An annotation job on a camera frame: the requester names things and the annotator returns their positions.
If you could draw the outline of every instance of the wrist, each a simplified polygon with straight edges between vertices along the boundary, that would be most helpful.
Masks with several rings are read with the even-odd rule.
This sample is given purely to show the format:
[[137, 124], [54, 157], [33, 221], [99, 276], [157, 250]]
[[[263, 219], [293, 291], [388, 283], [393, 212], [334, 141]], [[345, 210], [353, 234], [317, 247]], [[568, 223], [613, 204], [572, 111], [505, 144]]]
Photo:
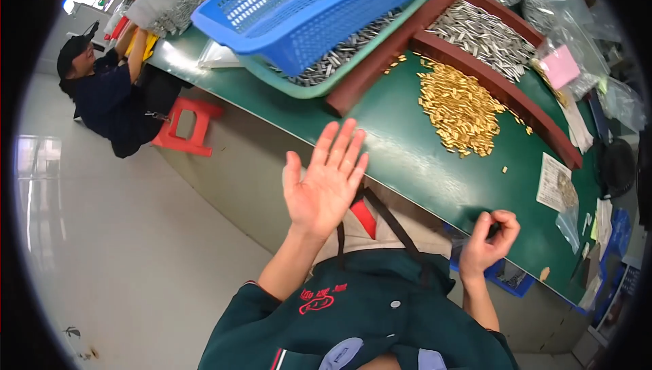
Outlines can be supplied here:
[[467, 293], [473, 294], [477, 291], [486, 290], [487, 284], [484, 273], [481, 274], [463, 274], [460, 273], [461, 284]]
[[328, 236], [323, 237], [315, 235], [314, 233], [310, 232], [310, 230], [292, 223], [288, 230], [288, 238], [297, 240], [301, 244], [305, 244], [307, 246], [316, 246], [321, 249], [324, 243], [326, 243]]

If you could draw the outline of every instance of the hand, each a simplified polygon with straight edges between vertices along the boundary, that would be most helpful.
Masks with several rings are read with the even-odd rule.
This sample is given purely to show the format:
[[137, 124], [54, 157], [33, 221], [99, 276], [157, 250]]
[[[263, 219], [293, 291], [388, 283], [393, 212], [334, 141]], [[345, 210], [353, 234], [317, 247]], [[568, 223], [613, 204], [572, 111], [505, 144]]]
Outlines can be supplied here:
[[[501, 229], [491, 239], [487, 240], [489, 228], [495, 222], [500, 223]], [[517, 239], [521, 226], [517, 222], [517, 215], [511, 211], [496, 210], [491, 214], [483, 211], [475, 222], [473, 234], [468, 244], [461, 251], [460, 278], [462, 281], [472, 281], [482, 278], [484, 281], [485, 270], [496, 261], [505, 258], [509, 249]]]
[[298, 232], [326, 241], [351, 206], [369, 162], [369, 155], [363, 154], [355, 163], [365, 136], [364, 130], [357, 130], [351, 140], [355, 125], [352, 118], [345, 121], [334, 144], [338, 123], [326, 125], [303, 180], [298, 154], [287, 153], [283, 195]]

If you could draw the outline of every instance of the green plastic basket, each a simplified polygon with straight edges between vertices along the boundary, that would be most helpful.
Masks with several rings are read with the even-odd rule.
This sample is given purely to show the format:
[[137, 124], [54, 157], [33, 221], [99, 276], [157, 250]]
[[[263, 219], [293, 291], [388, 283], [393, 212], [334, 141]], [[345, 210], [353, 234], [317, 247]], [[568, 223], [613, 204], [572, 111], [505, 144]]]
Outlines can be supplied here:
[[337, 83], [353, 69], [358, 63], [360, 63], [372, 50], [376, 48], [383, 40], [387, 39], [389, 35], [392, 34], [399, 26], [403, 24], [412, 14], [415, 13], [417, 9], [427, 0], [410, 0], [406, 2], [403, 8], [403, 14], [399, 16], [396, 20], [392, 21], [387, 28], [383, 29], [374, 39], [372, 39], [366, 46], [356, 53], [349, 62], [342, 65], [338, 68], [337, 72], [328, 77], [324, 82], [316, 86], [311, 87], [302, 87], [297, 86], [296, 84], [289, 82], [285, 77], [282, 77], [280, 73], [277, 73], [267, 67], [265, 62], [259, 56], [238, 56], [240, 64], [244, 66], [249, 72], [253, 75], [267, 83], [268, 85], [274, 87], [277, 90], [281, 90], [283, 93], [294, 98], [314, 98], [321, 97], [328, 94]]

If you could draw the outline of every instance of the green table surface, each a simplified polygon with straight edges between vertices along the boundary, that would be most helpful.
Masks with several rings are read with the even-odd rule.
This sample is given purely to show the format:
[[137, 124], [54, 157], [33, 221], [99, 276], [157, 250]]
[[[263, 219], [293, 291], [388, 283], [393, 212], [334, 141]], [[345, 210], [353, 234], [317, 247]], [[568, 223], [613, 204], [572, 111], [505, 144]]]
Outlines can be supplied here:
[[[324, 110], [323, 98], [294, 99], [273, 89], [242, 68], [197, 68], [207, 36], [191, 27], [183, 35], [160, 40], [147, 61], [168, 73], [207, 90], [262, 118], [291, 135], [314, 145], [323, 127], [336, 120]], [[418, 56], [406, 51], [401, 62], [364, 95], [347, 115], [366, 130], [363, 150], [369, 152], [367, 175], [432, 212], [466, 233], [473, 230], [483, 210], [506, 209], [517, 214], [521, 232], [508, 260], [539, 278], [567, 300], [578, 303], [584, 288], [581, 275], [570, 281], [580, 258], [555, 225], [557, 211], [536, 202], [542, 153], [559, 157], [536, 134], [527, 135], [509, 113], [498, 114], [500, 134], [493, 139], [492, 154], [460, 159], [440, 144], [436, 129], [418, 103], [419, 78], [424, 68]], [[566, 119], [542, 79], [528, 71], [517, 86], [568, 133]], [[586, 103], [578, 103], [589, 131], [595, 125]], [[595, 154], [584, 155], [581, 170], [573, 172], [580, 199], [578, 231], [585, 214], [595, 213], [599, 186], [595, 179]], [[589, 239], [580, 235], [580, 251]]]

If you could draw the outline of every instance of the black strap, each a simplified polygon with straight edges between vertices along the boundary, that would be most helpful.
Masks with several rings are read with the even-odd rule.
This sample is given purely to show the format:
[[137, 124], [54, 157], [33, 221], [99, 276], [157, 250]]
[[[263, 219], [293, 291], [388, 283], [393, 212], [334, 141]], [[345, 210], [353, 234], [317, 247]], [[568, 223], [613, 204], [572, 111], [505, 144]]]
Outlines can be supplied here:
[[[428, 285], [428, 272], [430, 271], [430, 268], [428, 264], [423, 260], [421, 253], [417, 249], [417, 246], [414, 244], [410, 236], [408, 236], [407, 232], [401, 226], [401, 224], [396, 220], [392, 212], [387, 208], [387, 206], [376, 196], [376, 194], [369, 188], [365, 187], [361, 191], [358, 192], [356, 195], [356, 200], [354, 202], [358, 201], [361, 199], [359, 195], [362, 195], [362, 197], [366, 197], [367, 200], [369, 200], [369, 203], [371, 203], [371, 206], [376, 209], [380, 217], [382, 217], [386, 222], [389, 228], [392, 229], [396, 237], [403, 243], [405, 246], [405, 250], [407, 254], [412, 257], [412, 259], [418, 263], [421, 264], [421, 283], [423, 286]], [[337, 240], [338, 240], [338, 264], [340, 266], [340, 269], [344, 269], [344, 224], [340, 223], [337, 227]]]
[[337, 225], [337, 264], [344, 271], [344, 223]]

